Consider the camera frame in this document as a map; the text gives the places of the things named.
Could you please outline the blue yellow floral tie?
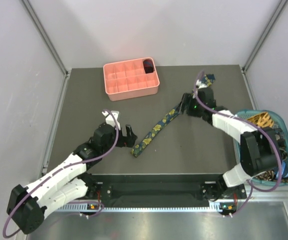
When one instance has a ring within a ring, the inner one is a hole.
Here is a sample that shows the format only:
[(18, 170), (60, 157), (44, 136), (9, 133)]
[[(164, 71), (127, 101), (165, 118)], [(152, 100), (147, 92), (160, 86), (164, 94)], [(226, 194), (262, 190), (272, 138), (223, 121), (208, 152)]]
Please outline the blue yellow floral tie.
[(172, 121), (174, 120), (179, 114), (180, 114), (180, 106), (182, 104), (182, 101), (180, 101), (179, 104), (177, 104), (175, 107), (173, 107), (168, 113), (165, 114), (165, 116), (159, 120), (155, 126), (146, 134), (144, 139), (136, 144), (131, 149), (131, 154), (134, 157), (138, 157), (142, 154), (142, 152), (145, 150), (145, 148), (153, 141), (153, 139)]

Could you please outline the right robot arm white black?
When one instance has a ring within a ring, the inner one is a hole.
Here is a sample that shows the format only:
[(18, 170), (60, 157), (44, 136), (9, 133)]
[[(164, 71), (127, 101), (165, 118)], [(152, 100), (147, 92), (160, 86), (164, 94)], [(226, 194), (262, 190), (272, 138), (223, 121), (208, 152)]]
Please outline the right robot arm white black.
[(211, 88), (184, 93), (179, 111), (203, 119), (239, 144), (239, 163), (216, 181), (221, 197), (230, 197), (236, 186), (255, 176), (274, 168), (282, 169), (282, 157), (274, 130), (271, 127), (258, 127), (232, 114), (224, 106), (218, 106)]

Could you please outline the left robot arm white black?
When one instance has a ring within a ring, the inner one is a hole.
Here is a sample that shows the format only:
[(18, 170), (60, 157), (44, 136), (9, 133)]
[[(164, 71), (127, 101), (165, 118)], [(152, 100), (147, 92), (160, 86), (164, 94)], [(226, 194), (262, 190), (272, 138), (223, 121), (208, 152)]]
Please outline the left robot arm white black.
[(27, 235), (58, 208), (79, 198), (94, 197), (97, 186), (87, 171), (115, 147), (132, 148), (136, 140), (137, 135), (130, 125), (126, 125), (126, 135), (123, 135), (119, 128), (102, 123), (93, 136), (79, 145), (60, 165), (27, 186), (15, 186), (6, 209), (8, 217), (3, 237), (8, 237), (6, 229), (10, 221)]

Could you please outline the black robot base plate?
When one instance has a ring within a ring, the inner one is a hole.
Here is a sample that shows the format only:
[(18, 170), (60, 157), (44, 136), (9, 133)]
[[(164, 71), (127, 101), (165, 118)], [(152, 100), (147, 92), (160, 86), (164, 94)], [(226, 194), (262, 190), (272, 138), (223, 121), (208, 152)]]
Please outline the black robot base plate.
[(244, 200), (245, 185), (225, 187), (219, 174), (92, 174), (101, 199), (184, 197), (189, 200)]

